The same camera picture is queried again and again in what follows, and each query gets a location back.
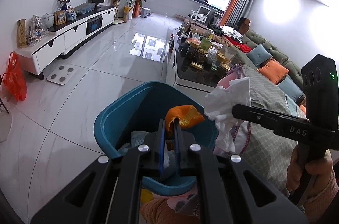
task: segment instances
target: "green sofa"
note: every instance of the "green sofa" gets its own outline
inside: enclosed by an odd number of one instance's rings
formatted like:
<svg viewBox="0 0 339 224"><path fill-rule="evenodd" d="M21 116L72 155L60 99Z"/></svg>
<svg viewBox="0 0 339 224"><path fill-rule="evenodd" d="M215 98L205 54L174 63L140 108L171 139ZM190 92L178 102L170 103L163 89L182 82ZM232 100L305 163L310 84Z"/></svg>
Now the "green sofa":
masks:
<svg viewBox="0 0 339 224"><path fill-rule="evenodd" d="M293 62L289 60L289 56L281 52L276 46L272 45L269 41L267 41L264 37L257 34L253 30L248 30L247 33L242 37L242 41L244 44L248 45L250 48L254 49L259 44L262 46L273 56L273 58L279 62L282 66L289 70L289 76L294 81L294 83L302 90L302 77L301 77L301 69ZM246 56L244 52L240 50L235 55L232 60L232 64L246 64L253 69L257 69L257 67L251 62L251 60Z"/></svg>

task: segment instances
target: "metal screw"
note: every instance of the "metal screw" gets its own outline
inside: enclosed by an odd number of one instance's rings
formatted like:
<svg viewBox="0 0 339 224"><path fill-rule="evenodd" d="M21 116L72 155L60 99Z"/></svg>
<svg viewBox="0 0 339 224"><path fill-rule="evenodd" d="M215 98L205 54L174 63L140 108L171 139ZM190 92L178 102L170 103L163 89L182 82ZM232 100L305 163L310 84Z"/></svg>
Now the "metal screw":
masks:
<svg viewBox="0 0 339 224"><path fill-rule="evenodd" d="M98 162L101 164L106 164L108 163L109 158L106 155L102 155L98 158Z"/></svg>
<svg viewBox="0 0 339 224"><path fill-rule="evenodd" d="M138 146L138 150L139 150L139 151L142 151L142 152L146 152L146 151L148 151L149 149L150 149L150 147L147 146L147 145L145 145L145 144L142 144L142 145Z"/></svg>
<svg viewBox="0 0 339 224"><path fill-rule="evenodd" d="M239 163L241 161L241 157L237 154L233 154L231 156L231 161L234 162L234 163Z"/></svg>
<svg viewBox="0 0 339 224"><path fill-rule="evenodd" d="M199 150L201 150L201 146L199 144L191 144L189 146L189 148L191 149L191 151L199 151Z"/></svg>

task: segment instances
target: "blue pillow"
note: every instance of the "blue pillow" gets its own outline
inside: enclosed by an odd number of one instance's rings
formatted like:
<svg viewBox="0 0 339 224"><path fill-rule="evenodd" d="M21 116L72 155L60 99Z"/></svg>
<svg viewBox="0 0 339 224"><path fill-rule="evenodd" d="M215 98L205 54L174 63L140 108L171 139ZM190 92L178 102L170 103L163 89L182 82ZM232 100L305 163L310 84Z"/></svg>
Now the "blue pillow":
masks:
<svg viewBox="0 0 339 224"><path fill-rule="evenodd" d="M285 80L278 84L278 87L284 91L286 95L289 96L294 102L296 102L296 100L298 100L300 97L304 96L304 92L302 92L289 77L286 77Z"/></svg>
<svg viewBox="0 0 339 224"><path fill-rule="evenodd" d="M273 57L261 44L254 48L251 52L246 53L246 55L255 66L261 65L264 61Z"/></svg>

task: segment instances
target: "small trash bin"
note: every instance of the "small trash bin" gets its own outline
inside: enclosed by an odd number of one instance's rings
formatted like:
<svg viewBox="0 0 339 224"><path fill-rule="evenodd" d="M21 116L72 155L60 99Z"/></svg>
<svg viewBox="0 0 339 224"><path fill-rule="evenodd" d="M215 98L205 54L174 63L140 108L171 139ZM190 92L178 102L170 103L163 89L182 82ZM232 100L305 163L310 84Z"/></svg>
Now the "small trash bin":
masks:
<svg viewBox="0 0 339 224"><path fill-rule="evenodd" d="M150 9L148 9L148 8L141 8L141 17L142 18L147 18L147 16L148 16L148 13L150 12Z"/></svg>
<svg viewBox="0 0 339 224"><path fill-rule="evenodd" d="M121 156L118 149L130 143L131 132L157 131L159 120L167 111L178 105L193 105L204 114L204 108L191 98L162 82L144 83L117 99L96 118L95 139L103 152L111 158ZM213 149L218 130L214 121L207 117L202 123L187 129L198 144ZM172 175L162 182L144 177L142 185L151 192L162 196L177 196L189 191L195 184L195 177Z"/></svg>

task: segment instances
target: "white marble floor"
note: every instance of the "white marble floor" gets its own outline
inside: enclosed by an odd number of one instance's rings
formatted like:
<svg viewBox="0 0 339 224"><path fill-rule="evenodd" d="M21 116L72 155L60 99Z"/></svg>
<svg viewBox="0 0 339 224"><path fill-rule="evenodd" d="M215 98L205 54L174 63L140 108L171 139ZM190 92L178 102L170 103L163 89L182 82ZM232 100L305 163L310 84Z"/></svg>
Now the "white marble floor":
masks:
<svg viewBox="0 0 339 224"><path fill-rule="evenodd" d="M162 51L180 25L157 14L113 25L44 70L74 65L66 85L28 76L26 100L7 102L13 124L0 143L0 188L25 223L103 153L93 134L97 115L143 82L162 80Z"/></svg>

